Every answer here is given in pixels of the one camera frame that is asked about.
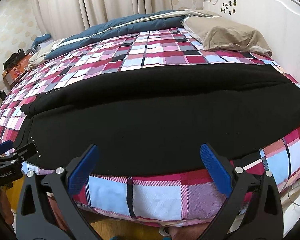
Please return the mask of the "beige pillow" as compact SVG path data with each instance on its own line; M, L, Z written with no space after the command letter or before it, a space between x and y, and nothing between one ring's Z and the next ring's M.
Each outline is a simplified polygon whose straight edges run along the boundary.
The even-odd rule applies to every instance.
M204 50L230 50L271 56L264 36L255 28L222 17L191 16L184 28L197 39Z

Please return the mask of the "white carved headboard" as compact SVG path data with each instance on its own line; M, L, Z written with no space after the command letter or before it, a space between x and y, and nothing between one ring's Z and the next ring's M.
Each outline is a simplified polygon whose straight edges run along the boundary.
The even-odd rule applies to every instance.
M204 9L257 29L271 58L300 84L299 0L204 0Z

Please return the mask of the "black bag on nightstand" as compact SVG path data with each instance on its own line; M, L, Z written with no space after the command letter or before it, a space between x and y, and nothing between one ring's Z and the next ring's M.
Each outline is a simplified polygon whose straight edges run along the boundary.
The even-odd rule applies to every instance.
M17 63L25 57L25 53L22 49L19 49L17 53L13 53L6 62L3 63L4 70L10 69L17 65Z

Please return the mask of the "orange box on nightstand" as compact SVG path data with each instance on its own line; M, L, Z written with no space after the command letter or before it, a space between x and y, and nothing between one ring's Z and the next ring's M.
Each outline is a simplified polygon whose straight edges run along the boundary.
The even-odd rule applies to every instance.
M29 64L29 59L32 54L29 53L22 60L20 60L16 65L2 73L3 81L6 85L12 87L18 80L19 77L25 72L26 67Z

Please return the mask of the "dark blue quilt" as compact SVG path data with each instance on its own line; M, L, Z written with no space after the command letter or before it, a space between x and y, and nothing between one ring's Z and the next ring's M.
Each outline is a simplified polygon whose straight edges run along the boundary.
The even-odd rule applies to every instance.
M167 10L117 18L63 39L59 44L55 44L55 48L49 48L47 51L40 50L33 57L47 61L72 50L109 38L146 31L179 28L182 20L189 14L189 10Z

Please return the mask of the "beige curtain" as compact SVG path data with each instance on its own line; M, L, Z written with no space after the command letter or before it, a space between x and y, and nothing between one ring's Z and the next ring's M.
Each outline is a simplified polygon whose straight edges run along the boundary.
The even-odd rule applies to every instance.
M53 40L134 14L171 10L171 0L31 0L39 29Z

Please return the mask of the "black pants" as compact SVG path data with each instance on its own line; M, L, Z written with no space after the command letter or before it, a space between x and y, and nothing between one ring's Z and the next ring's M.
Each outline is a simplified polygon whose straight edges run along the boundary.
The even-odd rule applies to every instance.
M300 126L300 88L273 66L161 66L106 73L37 95L22 105L14 142L30 163L64 166L98 146L94 174L151 176L203 168L208 143L230 160Z

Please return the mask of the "plaid bed sheet mattress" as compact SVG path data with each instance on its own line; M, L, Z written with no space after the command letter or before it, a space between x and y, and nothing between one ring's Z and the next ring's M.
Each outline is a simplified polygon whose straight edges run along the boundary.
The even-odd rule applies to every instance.
M0 143L15 140L25 120L23 104L39 93L93 76L145 67L183 64L247 63L281 66L268 56L243 51L207 51L183 28L127 34L93 43L42 63L27 73L0 107ZM280 191L300 178L300 127L273 144L240 159L254 174L270 170ZM225 200L204 170L154 177L133 177L133 204L127 203L128 179L91 175L76 204L108 217L152 226L209 222Z

